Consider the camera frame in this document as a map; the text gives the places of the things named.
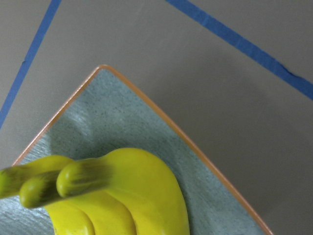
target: plate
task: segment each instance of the plate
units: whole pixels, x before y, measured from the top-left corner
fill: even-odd
[[[14,164],[59,154],[100,157],[121,147],[164,160],[183,192],[192,235],[272,234],[254,209],[197,146],[143,92],[110,66],[97,67]],[[53,235],[42,208],[0,200],[1,234]]]

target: blue tape strip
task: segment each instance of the blue tape strip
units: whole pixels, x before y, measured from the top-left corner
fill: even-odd
[[[313,100],[313,84],[289,72],[265,51],[214,19],[191,2],[187,0],[166,1]]]
[[[22,82],[24,81],[24,78],[28,72],[29,67],[31,66],[31,63],[33,62],[35,55],[38,51],[38,48],[40,47],[41,42],[43,41],[45,37],[45,33],[47,32],[53,17],[61,3],[61,0],[52,0],[50,2],[50,5],[45,13],[45,16],[37,30],[37,33],[33,39],[33,42],[31,43],[28,52],[25,56],[25,59],[20,67],[20,70],[18,74],[16,75],[16,78],[11,86],[11,89],[4,101],[4,104],[0,110],[0,129],[4,123],[4,120],[9,113],[9,110],[12,106],[12,103],[22,85]]]

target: speckled gray surface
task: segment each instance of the speckled gray surface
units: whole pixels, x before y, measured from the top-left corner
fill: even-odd
[[[21,164],[50,154],[100,157],[120,147],[143,148],[169,165],[187,203],[192,235],[263,234],[180,137],[108,70],[98,73]],[[0,218],[1,234],[53,234],[45,210],[23,209],[17,197],[0,200]]]

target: painter's tape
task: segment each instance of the painter's tape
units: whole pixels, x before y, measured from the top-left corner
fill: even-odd
[[[272,56],[240,34],[228,28],[187,0],[166,1],[313,100],[312,83],[289,72]]]
[[[21,87],[22,82],[24,81],[24,78],[28,72],[28,69],[30,68],[31,63],[33,62],[35,58],[38,48],[40,47],[40,44],[45,37],[45,33],[47,32],[60,3],[61,3],[61,0],[52,0],[50,2],[50,5],[45,13],[45,16],[37,30],[37,33],[28,49],[28,52],[20,67],[20,70],[18,71],[18,74],[16,75],[16,78],[11,86],[11,89],[0,110],[0,129],[4,123],[6,116],[9,113],[9,110],[13,104],[13,101]]]

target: blue line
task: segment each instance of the blue line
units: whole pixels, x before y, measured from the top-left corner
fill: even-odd
[[[166,1],[313,100],[313,84],[289,72],[281,63],[265,51],[191,2],[187,0]]]
[[[25,56],[25,59],[20,67],[20,70],[18,74],[16,75],[16,78],[11,86],[11,89],[4,101],[4,104],[0,110],[0,129],[4,123],[4,120],[6,116],[9,113],[9,110],[12,106],[12,103],[22,85],[22,82],[24,81],[24,78],[28,72],[28,69],[31,66],[31,63],[33,62],[35,55],[40,47],[41,42],[43,41],[45,37],[45,33],[47,32],[53,17],[61,3],[61,0],[52,0],[50,2],[50,5],[45,13],[45,16],[37,30],[37,33],[33,39],[33,42],[31,43],[28,52]]]

